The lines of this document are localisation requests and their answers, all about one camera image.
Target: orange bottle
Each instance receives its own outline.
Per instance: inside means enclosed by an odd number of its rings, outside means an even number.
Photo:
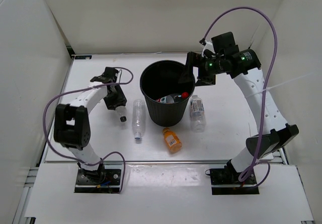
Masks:
[[[162,132],[166,141],[166,145],[170,152],[178,152],[182,147],[182,143],[180,142],[178,136],[174,132],[170,131],[170,129],[167,127],[163,129]]]

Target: white wall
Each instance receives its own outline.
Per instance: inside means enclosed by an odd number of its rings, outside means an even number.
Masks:
[[[245,5],[274,16],[282,0],[46,0],[76,53],[185,52],[216,16]],[[209,36],[232,31],[241,49],[264,20],[254,12],[234,12]],[[255,47],[265,33],[258,30]]]
[[[44,0],[0,0],[0,223],[12,223],[43,148],[43,108],[60,92],[69,63]]]
[[[322,0],[284,0],[274,19],[279,40],[278,56],[270,85],[301,76],[272,90],[289,123],[300,135],[287,146],[291,164],[298,166],[317,223],[322,223]],[[258,54],[265,70],[272,56],[272,33],[264,37]]]

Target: bottle cap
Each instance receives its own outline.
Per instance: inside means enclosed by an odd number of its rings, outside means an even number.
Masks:
[[[186,99],[189,96],[188,92],[183,92],[181,94],[182,99]]]
[[[170,129],[168,127],[166,127],[165,129],[162,130],[162,133],[164,134],[165,132],[170,131]]]
[[[135,140],[141,140],[141,133],[137,132],[137,133],[134,135],[134,138],[135,138]]]

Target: black mounting plate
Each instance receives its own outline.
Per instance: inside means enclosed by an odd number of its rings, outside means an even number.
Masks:
[[[229,182],[229,181],[221,181],[218,182],[216,176],[218,172],[222,172],[225,174],[225,169],[210,169],[210,180],[211,180],[211,190],[212,195],[258,195],[259,190],[258,187],[252,188],[249,185],[256,185],[256,176],[254,170],[252,170],[252,174],[249,178],[245,180],[243,187],[241,182]]]
[[[74,193],[106,193],[114,194],[120,191],[121,173],[120,169],[105,169],[105,179],[101,183],[94,183],[83,175],[81,169],[78,170]],[[97,188],[99,184],[111,181],[109,185]]]

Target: bottle label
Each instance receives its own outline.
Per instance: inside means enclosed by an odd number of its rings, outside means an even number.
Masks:
[[[169,146],[172,146],[177,143],[177,141],[172,135],[169,135],[168,137],[166,137],[166,141],[169,144]]]
[[[204,112],[203,104],[201,100],[191,100],[190,113],[192,112]]]
[[[157,99],[156,102],[167,103],[167,97],[161,97],[160,99]]]

